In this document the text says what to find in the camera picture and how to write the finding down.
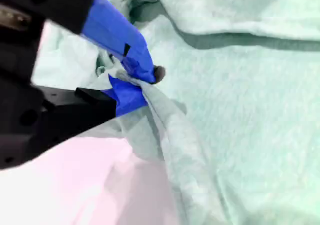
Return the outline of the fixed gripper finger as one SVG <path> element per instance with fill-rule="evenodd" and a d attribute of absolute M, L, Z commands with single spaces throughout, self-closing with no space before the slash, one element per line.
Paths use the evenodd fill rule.
<path fill-rule="evenodd" d="M 130 82 L 108 77 L 105 90 L 66 90 L 43 87 L 42 151 L 117 117 L 147 106 L 142 89 Z"/>

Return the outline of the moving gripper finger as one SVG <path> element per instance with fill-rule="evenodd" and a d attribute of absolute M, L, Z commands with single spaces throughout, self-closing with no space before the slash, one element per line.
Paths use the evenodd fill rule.
<path fill-rule="evenodd" d="M 149 84 L 165 77 L 143 35 L 108 0 L 29 1 L 46 19 L 108 51 L 131 77 Z"/>

